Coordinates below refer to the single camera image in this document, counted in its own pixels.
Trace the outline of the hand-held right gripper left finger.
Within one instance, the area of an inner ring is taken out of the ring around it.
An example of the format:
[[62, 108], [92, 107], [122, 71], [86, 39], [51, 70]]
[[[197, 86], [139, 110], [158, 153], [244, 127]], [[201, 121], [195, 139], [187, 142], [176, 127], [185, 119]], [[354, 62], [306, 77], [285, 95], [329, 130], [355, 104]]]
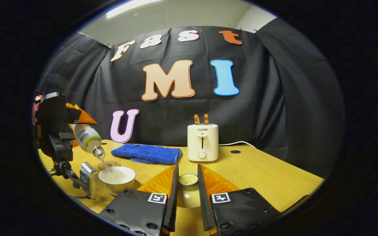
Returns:
[[99, 216], [132, 236], [169, 236], [175, 231], [179, 166], [173, 165], [138, 189], [125, 188]]

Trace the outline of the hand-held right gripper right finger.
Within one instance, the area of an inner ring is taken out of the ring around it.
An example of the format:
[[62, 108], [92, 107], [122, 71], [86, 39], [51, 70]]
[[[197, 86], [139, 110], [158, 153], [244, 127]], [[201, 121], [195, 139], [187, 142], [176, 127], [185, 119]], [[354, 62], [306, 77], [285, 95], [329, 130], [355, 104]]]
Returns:
[[198, 179], [203, 228], [210, 236], [254, 236], [282, 214], [254, 188], [241, 189], [202, 164]]

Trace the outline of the clear labelled water bottle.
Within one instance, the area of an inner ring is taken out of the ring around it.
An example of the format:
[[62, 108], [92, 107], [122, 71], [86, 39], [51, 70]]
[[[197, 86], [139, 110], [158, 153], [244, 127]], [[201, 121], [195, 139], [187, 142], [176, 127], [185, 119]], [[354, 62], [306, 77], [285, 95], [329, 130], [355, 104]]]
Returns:
[[99, 133], [89, 124], [72, 124], [72, 132], [78, 146], [99, 160], [105, 159], [105, 151]]

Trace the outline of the cream teacup lid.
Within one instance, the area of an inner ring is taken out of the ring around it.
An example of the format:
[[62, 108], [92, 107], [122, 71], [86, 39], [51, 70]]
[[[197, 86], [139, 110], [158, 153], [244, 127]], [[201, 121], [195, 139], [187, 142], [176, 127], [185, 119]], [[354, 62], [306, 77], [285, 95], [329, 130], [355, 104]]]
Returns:
[[178, 178], [177, 206], [200, 207], [199, 179], [195, 174], [183, 174]]

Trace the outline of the round cork coaster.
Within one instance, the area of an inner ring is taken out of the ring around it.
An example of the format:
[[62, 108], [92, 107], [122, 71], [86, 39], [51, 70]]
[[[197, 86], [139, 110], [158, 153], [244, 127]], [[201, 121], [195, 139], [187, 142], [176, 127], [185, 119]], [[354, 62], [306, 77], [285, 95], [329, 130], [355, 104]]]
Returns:
[[101, 161], [100, 163], [97, 164], [97, 167], [100, 169], [100, 170], [104, 170], [106, 168], [110, 168], [110, 167], [120, 167], [121, 164], [118, 163], [117, 161], [110, 161], [110, 160], [103, 160]]

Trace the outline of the cream ceramic teacup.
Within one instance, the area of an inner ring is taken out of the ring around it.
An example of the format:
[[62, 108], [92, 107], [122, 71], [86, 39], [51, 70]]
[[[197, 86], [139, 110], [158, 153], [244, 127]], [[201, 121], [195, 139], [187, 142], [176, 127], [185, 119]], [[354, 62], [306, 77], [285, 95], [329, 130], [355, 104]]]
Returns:
[[104, 183], [107, 190], [121, 192], [135, 186], [136, 173], [128, 167], [109, 167], [98, 173], [98, 178]]

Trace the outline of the blue towel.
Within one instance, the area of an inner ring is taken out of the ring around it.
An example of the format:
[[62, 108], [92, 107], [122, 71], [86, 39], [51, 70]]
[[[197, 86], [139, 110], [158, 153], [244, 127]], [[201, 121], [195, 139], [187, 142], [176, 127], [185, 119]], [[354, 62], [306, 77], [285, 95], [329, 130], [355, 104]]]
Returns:
[[138, 163], [175, 165], [182, 150], [161, 146], [124, 144], [113, 149], [111, 154], [114, 157], [124, 157]]

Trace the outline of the white toaster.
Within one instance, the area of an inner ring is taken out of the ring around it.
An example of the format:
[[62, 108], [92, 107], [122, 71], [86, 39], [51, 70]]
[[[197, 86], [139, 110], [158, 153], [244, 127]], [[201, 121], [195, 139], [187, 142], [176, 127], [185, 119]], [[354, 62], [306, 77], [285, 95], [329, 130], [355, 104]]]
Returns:
[[192, 162], [214, 162], [219, 158], [219, 126], [216, 124], [187, 127], [187, 157]]

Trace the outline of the black backdrop cloth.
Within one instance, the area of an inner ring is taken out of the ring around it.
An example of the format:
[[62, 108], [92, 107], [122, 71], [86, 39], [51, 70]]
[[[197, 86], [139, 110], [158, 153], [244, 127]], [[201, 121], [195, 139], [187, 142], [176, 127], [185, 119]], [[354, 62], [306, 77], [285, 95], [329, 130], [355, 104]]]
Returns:
[[186, 146], [194, 114], [219, 143], [245, 141], [321, 178], [342, 145], [345, 111], [323, 54], [279, 18], [256, 33], [216, 26], [161, 29], [112, 48], [68, 37], [36, 90], [59, 92], [111, 139], [113, 114], [138, 109], [131, 143]]

